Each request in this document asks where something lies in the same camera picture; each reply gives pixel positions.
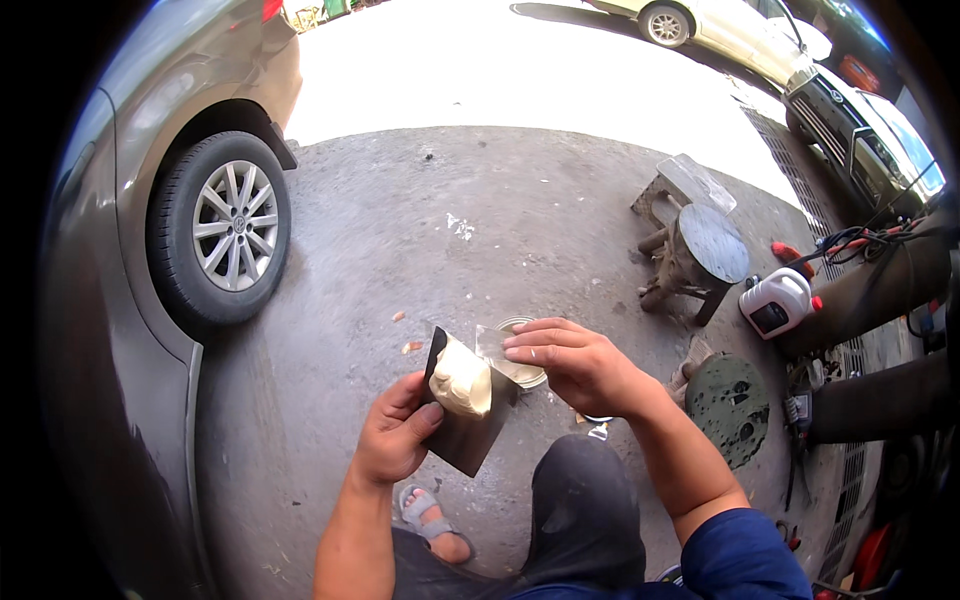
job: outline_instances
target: car tire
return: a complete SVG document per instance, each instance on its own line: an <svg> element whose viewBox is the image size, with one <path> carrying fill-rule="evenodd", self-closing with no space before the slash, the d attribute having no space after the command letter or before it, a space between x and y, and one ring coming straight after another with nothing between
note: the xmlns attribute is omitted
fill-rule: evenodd
<svg viewBox="0 0 960 600"><path fill-rule="evenodd" d="M283 170L260 138L222 132L194 145L148 212L151 275L167 310L198 326L252 317L280 282L290 220Z"/></svg>
<svg viewBox="0 0 960 600"><path fill-rule="evenodd" d="M806 130L804 125L800 122L800 117L790 112L786 112L786 127L793 133L793 136L802 141L807 146L816 144L817 140L813 139L813 136L810 135L810 132Z"/></svg>
<svg viewBox="0 0 960 600"><path fill-rule="evenodd" d="M637 23L640 26L640 35L645 40L664 48L676 48L690 36L690 23L686 14L667 4L648 7Z"/></svg>

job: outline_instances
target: car headlight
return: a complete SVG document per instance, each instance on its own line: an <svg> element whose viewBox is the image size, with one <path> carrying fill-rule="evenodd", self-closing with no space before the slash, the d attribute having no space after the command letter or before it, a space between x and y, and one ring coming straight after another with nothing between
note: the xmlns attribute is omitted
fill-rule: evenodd
<svg viewBox="0 0 960 600"><path fill-rule="evenodd" d="M803 84L806 84L814 77L817 76L817 67L809 64L803 68L799 68L794 71L794 74L790 76L790 79L786 81L786 93L792 94L798 87Z"/></svg>

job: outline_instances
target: hand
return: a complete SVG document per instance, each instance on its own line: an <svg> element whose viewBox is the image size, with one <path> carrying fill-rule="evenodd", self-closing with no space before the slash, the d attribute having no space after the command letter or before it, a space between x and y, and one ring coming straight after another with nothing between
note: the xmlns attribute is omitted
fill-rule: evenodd
<svg viewBox="0 0 960 600"><path fill-rule="evenodd" d="M567 319L514 326L504 340L508 360L546 370L550 389L582 415L628 417L663 386L641 371L606 336Z"/></svg>
<svg viewBox="0 0 960 600"><path fill-rule="evenodd" d="M423 371L401 378L373 401L353 454L355 474L377 486L410 476L426 456L420 442L437 430L444 409L437 402L417 408Z"/></svg>

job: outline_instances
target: blue shirt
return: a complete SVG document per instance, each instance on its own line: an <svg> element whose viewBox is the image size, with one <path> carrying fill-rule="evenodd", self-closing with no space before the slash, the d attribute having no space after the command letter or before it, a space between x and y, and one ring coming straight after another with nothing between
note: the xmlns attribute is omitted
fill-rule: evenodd
<svg viewBox="0 0 960 600"><path fill-rule="evenodd" d="M646 583L603 591L573 584L530 588L511 600L811 600L810 583L777 527L760 511L731 509L712 516L686 541L684 587Z"/></svg>

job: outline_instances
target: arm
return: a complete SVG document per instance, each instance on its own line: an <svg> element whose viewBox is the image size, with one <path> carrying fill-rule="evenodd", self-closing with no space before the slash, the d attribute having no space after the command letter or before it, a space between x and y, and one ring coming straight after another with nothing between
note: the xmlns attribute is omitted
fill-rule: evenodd
<svg viewBox="0 0 960 600"><path fill-rule="evenodd" d="M394 483L420 466L420 442L440 425L433 402L417 410L423 372L400 379L371 406L340 497L317 547L313 597L382 598L394 593L390 532Z"/></svg>
<svg viewBox="0 0 960 600"><path fill-rule="evenodd" d="M627 420L681 544L712 516L750 507L707 436L606 337L559 318L515 334L504 342L508 359L544 367L551 389L580 413Z"/></svg>

